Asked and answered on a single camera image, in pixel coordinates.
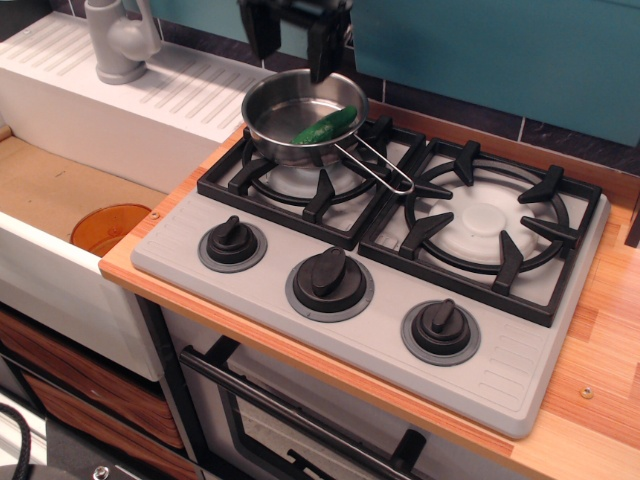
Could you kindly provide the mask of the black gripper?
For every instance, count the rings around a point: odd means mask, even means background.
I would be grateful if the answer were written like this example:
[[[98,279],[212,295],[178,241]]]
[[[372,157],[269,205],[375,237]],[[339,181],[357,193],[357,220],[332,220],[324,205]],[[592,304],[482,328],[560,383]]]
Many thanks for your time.
[[[319,84],[342,63],[353,0],[239,1],[241,20],[253,53],[267,58],[281,47],[281,25],[274,11],[299,9],[320,14],[307,32],[307,60],[312,84]]]

